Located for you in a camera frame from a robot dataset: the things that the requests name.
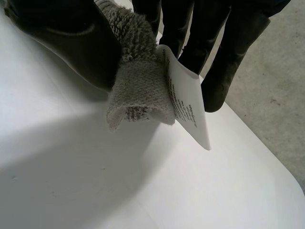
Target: floor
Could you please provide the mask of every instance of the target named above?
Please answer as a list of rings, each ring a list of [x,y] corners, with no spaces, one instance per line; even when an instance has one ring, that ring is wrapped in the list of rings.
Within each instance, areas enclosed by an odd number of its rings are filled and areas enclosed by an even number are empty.
[[[250,47],[226,102],[305,192],[305,5],[294,0]],[[223,30],[201,76],[209,70]]]

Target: white card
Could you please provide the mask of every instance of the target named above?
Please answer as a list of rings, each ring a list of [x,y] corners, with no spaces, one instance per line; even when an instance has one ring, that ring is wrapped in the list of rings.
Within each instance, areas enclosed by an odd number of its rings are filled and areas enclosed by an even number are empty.
[[[166,45],[158,45],[157,53],[167,69],[167,83],[177,121],[206,150],[210,140],[199,76],[185,68]]]

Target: gray towel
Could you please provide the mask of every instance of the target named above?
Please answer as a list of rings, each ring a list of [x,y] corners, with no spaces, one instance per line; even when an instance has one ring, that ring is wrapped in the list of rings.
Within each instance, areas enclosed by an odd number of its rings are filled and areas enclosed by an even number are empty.
[[[130,122],[156,119],[174,124],[165,70],[155,53],[156,41],[150,24],[144,16],[109,0],[95,3],[122,45],[122,59],[107,110],[109,130],[116,131],[123,119]]]

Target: white table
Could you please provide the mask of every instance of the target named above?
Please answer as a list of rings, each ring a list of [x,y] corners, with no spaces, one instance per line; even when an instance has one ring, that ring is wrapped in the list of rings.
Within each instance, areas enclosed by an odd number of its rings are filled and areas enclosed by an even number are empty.
[[[109,134],[103,92],[3,12],[0,34],[1,228],[305,228],[300,186],[227,105],[212,151],[178,123]]]

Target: black glove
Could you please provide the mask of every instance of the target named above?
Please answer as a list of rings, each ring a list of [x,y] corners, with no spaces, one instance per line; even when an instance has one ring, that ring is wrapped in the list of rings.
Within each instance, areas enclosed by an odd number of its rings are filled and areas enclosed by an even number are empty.
[[[290,0],[162,0],[164,32],[160,44],[179,56],[193,9],[190,37],[179,62],[200,74],[226,19],[224,37],[201,88],[207,112],[219,110],[248,48]],[[137,13],[157,30],[160,0],[132,0]]]
[[[111,90],[121,45],[92,0],[8,0],[5,11],[86,81]]]

